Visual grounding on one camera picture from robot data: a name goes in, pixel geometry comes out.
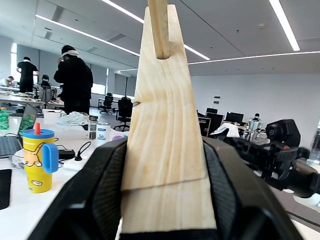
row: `orange straw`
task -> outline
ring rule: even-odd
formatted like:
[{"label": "orange straw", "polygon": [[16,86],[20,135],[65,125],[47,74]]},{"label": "orange straw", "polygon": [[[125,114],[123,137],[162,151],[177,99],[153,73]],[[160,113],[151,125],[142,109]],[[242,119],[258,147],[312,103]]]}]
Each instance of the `orange straw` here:
[{"label": "orange straw", "polygon": [[41,134],[41,129],[40,129],[40,122],[36,122],[34,125],[34,134],[35,135],[40,135]]}]

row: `cartoon print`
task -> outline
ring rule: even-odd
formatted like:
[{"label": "cartoon print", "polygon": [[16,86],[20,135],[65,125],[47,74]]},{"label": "cartoon print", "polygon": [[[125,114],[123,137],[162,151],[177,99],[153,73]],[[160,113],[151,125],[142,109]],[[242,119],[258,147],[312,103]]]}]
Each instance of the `cartoon print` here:
[{"label": "cartoon print", "polygon": [[36,181],[36,180],[31,180],[31,183],[36,186],[42,186],[43,184],[41,181]]},{"label": "cartoon print", "polygon": [[44,142],[40,143],[34,151],[24,149],[24,162],[26,166],[28,167],[32,167],[33,165],[36,165],[37,167],[42,166],[42,162],[40,162],[40,159],[38,157],[38,152],[44,144],[45,144]]}]

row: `wooden block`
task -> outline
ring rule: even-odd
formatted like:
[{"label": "wooden block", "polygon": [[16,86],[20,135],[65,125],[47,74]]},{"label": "wooden block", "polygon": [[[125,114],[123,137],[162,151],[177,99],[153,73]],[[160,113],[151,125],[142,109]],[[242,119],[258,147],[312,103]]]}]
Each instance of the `wooden block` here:
[{"label": "wooden block", "polygon": [[122,233],[216,229],[209,178],[122,193]]},{"label": "wooden block", "polygon": [[156,58],[167,59],[170,57],[168,1],[148,0],[148,5]]},{"label": "wooden block", "polygon": [[122,190],[203,179],[204,147],[176,7],[168,5],[170,57],[156,58],[145,11]]}]

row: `black pants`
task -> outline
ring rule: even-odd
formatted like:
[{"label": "black pants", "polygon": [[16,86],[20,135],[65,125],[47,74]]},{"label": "black pants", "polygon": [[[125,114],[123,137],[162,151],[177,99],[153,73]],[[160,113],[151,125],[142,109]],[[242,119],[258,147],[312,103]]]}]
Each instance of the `black pants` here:
[{"label": "black pants", "polygon": [[32,93],[33,86],[33,79],[20,79],[20,93]]},{"label": "black pants", "polygon": [[64,100],[64,111],[66,114],[69,114],[72,112],[89,114],[89,110],[90,110],[90,99],[88,100],[65,99]]}]

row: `black office chair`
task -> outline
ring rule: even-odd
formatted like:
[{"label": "black office chair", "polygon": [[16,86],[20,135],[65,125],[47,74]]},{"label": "black office chair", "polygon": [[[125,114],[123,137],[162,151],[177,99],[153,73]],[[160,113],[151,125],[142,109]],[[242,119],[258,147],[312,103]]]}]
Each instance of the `black office chair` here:
[{"label": "black office chair", "polygon": [[104,97],[104,102],[103,102],[103,110],[100,111],[100,114],[102,113],[107,113],[108,115],[109,114],[112,114],[113,111],[112,111],[112,101],[114,100],[114,97],[112,96],[112,93],[108,92],[106,94],[106,96]]},{"label": "black office chair", "polygon": [[124,123],[122,125],[115,126],[113,129],[121,128],[122,132],[125,131],[125,128],[130,128],[127,123],[130,123],[131,121],[131,114],[132,114],[132,108],[133,103],[131,102],[131,99],[128,97],[123,97],[118,101],[118,110],[116,111],[116,117],[115,120],[120,121],[120,123]]}]

